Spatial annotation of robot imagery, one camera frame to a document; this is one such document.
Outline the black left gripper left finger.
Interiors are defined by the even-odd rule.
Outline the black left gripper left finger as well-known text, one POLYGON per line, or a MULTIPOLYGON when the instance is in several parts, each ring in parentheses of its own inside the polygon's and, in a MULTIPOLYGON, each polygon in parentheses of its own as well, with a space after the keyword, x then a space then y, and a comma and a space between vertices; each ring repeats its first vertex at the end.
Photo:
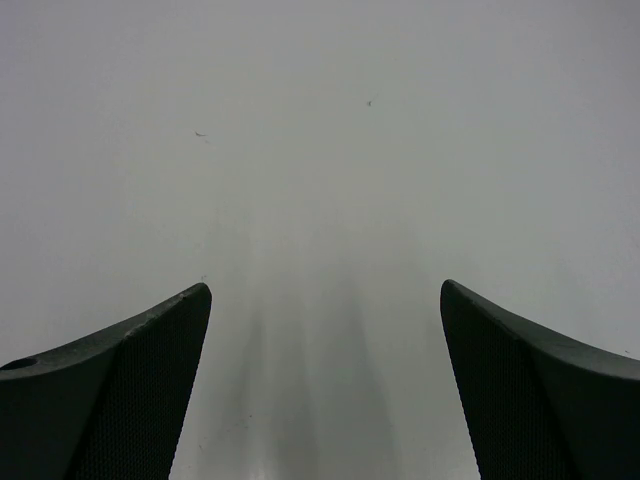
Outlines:
POLYGON ((4 479, 166 479, 201 358, 204 283, 1 368, 4 479))

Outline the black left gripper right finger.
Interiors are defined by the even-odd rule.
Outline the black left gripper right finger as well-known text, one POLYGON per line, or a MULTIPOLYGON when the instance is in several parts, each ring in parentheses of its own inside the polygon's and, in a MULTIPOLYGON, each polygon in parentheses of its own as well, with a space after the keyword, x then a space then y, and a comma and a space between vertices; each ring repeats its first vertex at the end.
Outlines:
POLYGON ((639 362, 447 280, 440 312, 483 479, 636 479, 639 362))

